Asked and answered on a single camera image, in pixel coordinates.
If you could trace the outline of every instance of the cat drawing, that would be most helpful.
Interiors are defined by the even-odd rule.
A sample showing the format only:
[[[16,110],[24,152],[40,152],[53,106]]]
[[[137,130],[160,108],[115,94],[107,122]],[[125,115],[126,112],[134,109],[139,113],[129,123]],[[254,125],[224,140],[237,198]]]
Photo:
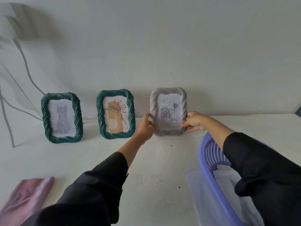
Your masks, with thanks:
[[[67,105],[63,107],[59,107],[57,105],[58,110],[58,133],[65,134],[68,133],[70,130],[70,126],[68,124],[68,118],[67,118]]]

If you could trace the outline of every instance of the black sleeve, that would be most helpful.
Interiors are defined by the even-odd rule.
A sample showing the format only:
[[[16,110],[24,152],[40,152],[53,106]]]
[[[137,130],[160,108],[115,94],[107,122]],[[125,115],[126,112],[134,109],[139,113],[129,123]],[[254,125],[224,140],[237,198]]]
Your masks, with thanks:
[[[223,151],[241,176],[235,193],[252,198],[266,226],[301,225],[301,167],[243,133],[230,134]]]
[[[115,152],[68,186],[54,205],[40,210],[22,226],[111,225],[118,222],[125,157]]]

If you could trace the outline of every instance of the twisted rope-textured frame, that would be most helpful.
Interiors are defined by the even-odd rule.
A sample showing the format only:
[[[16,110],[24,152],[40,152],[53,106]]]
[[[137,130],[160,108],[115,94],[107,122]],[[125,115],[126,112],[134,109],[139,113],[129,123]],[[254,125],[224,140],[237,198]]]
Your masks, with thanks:
[[[127,98],[127,106],[129,108],[129,115],[128,115],[129,128],[127,132],[118,132],[118,133],[106,132],[107,125],[104,119],[103,99],[105,97],[114,97],[114,96],[124,96]],[[128,138],[134,134],[136,129],[134,97],[130,91],[128,91],[127,89],[102,90],[97,95],[96,106],[98,111],[99,132],[104,138],[108,140],[115,139],[115,138]]]
[[[158,96],[160,94],[168,95],[168,94],[178,94],[181,96],[180,99],[180,107],[181,107],[181,114],[180,114],[180,122],[183,123],[186,121],[186,113],[187,113],[187,94],[185,90],[180,87],[173,87],[173,88],[157,88],[155,89],[150,96],[150,120],[152,126],[157,126],[157,112],[158,112]],[[184,127],[179,127],[178,129],[157,129],[155,132],[156,136],[180,136],[185,131]]]
[[[74,137],[54,137],[52,135],[52,127],[50,123],[50,113],[48,110],[48,103],[50,100],[68,99],[72,101],[72,108],[74,110],[74,124],[76,128]],[[74,93],[47,93],[41,100],[43,122],[45,128],[45,135],[52,143],[75,143],[81,140],[84,134],[82,125],[82,111],[80,109],[80,100]]]

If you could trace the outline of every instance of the cable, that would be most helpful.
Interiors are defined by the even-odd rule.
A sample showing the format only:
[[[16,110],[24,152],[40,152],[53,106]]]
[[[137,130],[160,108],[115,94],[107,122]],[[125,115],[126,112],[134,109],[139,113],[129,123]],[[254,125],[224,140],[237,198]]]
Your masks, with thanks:
[[[9,70],[6,68],[6,66],[2,63],[2,65],[4,66],[4,68],[6,69],[7,73],[9,73],[9,75],[11,76],[11,78],[13,79],[13,81],[17,84],[17,86],[19,87],[19,89],[22,91],[22,93],[25,95],[25,97],[27,98],[27,100],[31,103],[31,101],[29,100],[28,96],[25,94],[25,92],[22,90],[22,88],[19,86],[19,84],[17,83],[17,81],[15,80],[15,78],[11,75],[11,73],[9,72]],[[33,106],[33,108],[36,110],[36,112],[39,114],[38,110],[35,108],[35,106],[31,103],[31,105]]]
[[[11,145],[14,148],[15,147],[15,143],[14,143],[14,140],[13,140],[13,132],[11,130],[11,127],[9,125],[9,122],[8,122],[8,119],[7,119],[7,116],[6,116],[6,113],[5,113],[5,108],[4,108],[4,103],[3,103],[3,97],[2,97],[2,93],[1,93],[1,87],[0,87],[0,103],[1,103],[3,117],[4,117],[4,120],[5,120],[6,126],[8,128],[9,135],[11,136]]]
[[[5,102],[8,106],[10,106],[10,107],[12,107],[12,108],[14,108],[14,109],[16,109],[16,110],[18,110],[18,111],[20,111],[20,112],[26,113],[26,114],[28,114],[28,115],[30,115],[30,116],[32,116],[32,117],[34,117],[34,118],[36,118],[36,119],[38,119],[38,120],[40,120],[40,121],[43,121],[42,119],[36,117],[35,115],[32,115],[32,114],[29,113],[29,112],[26,112],[26,111],[24,111],[24,110],[21,110],[21,109],[19,109],[19,108],[16,108],[16,107],[12,106],[12,105],[9,104],[9,102],[3,97],[3,95],[2,95],[2,98],[3,98],[4,102]]]
[[[35,87],[36,87],[43,95],[45,95],[45,93],[44,93],[43,91],[40,90],[40,88],[33,82],[32,78],[31,78],[31,75],[30,75],[30,72],[29,72],[29,68],[28,68],[28,65],[27,65],[27,61],[26,61],[25,55],[24,55],[24,53],[23,53],[23,51],[22,51],[22,49],[21,49],[20,43],[18,42],[18,40],[17,40],[16,38],[12,38],[11,40],[12,40],[12,42],[14,43],[14,45],[16,45],[16,47],[19,49],[19,51],[20,51],[20,53],[21,53],[21,55],[22,55],[22,57],[23,57],[24,64],[25,64],[25,67],[26,67],[26,71],[27,71],[27,75],[28,75],[28,77],[29,77],[31,83],[32,83],[32,84],[33,84],[33,85],[34,85],[34,86],[35,86]]]

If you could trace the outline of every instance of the folded cloth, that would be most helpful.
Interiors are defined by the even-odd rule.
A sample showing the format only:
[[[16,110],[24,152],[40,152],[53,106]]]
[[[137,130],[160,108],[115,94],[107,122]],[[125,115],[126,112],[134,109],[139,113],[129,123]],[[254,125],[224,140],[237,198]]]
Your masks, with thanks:
[[[239,173],[229,166],[218,165],[213,175],[239,219],[246,225],[264,226],[263,219],[251,197],[239,197],[234,191],[236,183],[241,179]]]
[[[0,226],[20,226],[41,209],[55,178],[22,180],[0,211]]]

